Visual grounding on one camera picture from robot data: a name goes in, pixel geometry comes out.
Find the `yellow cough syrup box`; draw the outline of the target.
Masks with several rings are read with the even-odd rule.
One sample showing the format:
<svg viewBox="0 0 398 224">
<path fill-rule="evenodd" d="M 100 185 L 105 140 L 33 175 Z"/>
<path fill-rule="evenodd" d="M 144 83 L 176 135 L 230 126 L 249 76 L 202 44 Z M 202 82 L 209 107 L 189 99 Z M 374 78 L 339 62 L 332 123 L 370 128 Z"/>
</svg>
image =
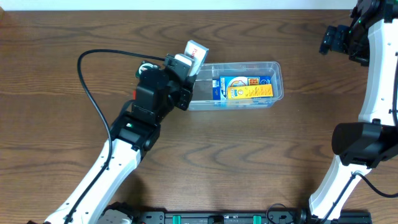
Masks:
<svg viewBox="0 0 398 224">
<path fill-rule="evenodd" d="M 273 97 L 273 89 L 271 84 L 266 85 L 249 85 L 236 86 L 227 89 L 227 97 L 229 100 L 240 100 L 250 98 Z"/>
</svg>

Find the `blue fever patch box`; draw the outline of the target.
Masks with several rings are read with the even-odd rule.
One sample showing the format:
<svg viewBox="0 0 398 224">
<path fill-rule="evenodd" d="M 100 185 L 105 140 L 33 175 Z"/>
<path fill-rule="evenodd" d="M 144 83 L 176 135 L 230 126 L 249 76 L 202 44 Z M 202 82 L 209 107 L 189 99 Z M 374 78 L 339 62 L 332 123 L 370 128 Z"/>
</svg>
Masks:
<svg viewBox="0 0 398 224">
<path fill-rule="evenodd" d="M 228 100 L 229 87 L 266 84 L 271 84 L 270 76 L 221 76 L 213 79 L 213 99 Z"/>
</svg>

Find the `white Panadol box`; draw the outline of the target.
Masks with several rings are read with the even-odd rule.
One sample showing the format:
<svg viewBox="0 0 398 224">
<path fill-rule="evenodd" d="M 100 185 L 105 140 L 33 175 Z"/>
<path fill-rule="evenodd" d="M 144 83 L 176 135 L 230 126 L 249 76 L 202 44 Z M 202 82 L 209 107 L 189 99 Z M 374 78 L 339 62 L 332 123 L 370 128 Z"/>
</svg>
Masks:
<svg viewBox="0 0 398 224">
<path fill-rule="evenodd" d="M 187 42 L 184 54 L 193 59 L 193 63 L 189 73 L 190 77 L 198 74 L 198 72 L 200 71 L 201 67 L 203 66 L 206 60 L 208 52 L 209 52 L 208 48 L 195 42 L 194 40 L 189 40 Z"/>
</svg>

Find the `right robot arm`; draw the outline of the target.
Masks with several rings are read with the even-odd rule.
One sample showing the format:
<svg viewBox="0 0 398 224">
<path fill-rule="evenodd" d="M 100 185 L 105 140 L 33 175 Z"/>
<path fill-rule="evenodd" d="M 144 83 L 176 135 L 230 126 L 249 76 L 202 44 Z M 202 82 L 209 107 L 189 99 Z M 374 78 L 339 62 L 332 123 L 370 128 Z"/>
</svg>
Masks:
<svg viewBox="0 0 398 224">
<path fill-rule="evenodd" d="M 327 28 L 320 53 L 343 53 L 368 68 L 363 106 L 357 122 L 335 127 L 331 166 L 296 223 L 370 223 L 369 213 L 342 210 L 360 181 L 384 198 L 397 197 L 366 178 L 397 155 L 397 1 L 358 1 L 350 17 L 350 26 Z"/>
</svg>

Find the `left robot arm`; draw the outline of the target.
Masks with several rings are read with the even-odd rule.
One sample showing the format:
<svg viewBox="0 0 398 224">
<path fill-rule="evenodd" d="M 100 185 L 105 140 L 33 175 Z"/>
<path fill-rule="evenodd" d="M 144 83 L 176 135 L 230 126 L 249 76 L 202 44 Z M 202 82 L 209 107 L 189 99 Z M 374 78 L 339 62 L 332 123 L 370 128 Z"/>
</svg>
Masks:
<svg viewBox="0 0 398 224">
<path fill-rule="evenodd" d="M 168 55 L 164 68 L 139 76 L 136 97 L 125 102 L 94 165 L 46 223 L 96 223 L 124 179 L 138 167 L 160 136 L 162 120 L 187 110 L 200 63 L 184 54 Z"/>
</svg>

